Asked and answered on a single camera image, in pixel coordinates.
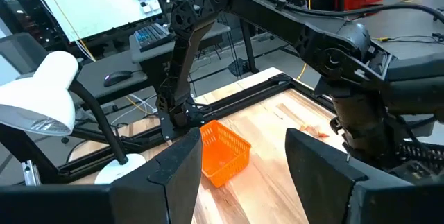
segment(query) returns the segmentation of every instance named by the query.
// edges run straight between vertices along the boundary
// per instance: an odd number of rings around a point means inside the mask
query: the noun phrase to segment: lamp shade
[[[48,54],[33,77],[0,87],[0,123],[42,135],[72,133],[76,112],[68,88],[78,63],[63,51]]]

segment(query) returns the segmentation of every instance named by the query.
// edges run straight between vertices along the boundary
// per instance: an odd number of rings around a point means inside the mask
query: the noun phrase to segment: orange basket
[[[218,121],[200,127],[202,173],[215,187],[224,185],[248,165],[251,144]]]

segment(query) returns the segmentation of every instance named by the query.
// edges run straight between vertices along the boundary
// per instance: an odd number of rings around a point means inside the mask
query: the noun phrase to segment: monitor screen
[[[45,0],[70,42],[162,14],[159,0]]]

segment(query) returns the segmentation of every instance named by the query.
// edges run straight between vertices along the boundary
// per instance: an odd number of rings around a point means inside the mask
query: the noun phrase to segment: lamp arm
[[[125,164],[128,158],[125,155],[122,142],[114,135],[110,123],[106,119],[99,102],[91,95],[91,93],[83,87],[83,85],[74,79],[69,86],[69,91],[79,96],[91,109],[92,114],[96,117],[97,123],[105,135],[106,141],[109,143],[112,152],[116,156],[116,160],[120,165]]]

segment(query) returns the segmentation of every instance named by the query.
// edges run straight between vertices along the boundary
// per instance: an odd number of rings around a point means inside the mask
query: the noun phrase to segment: keyboard
[[[134,36],[141,52],[166,44],[173,39],[173,35],[158,23],[135,31]]]

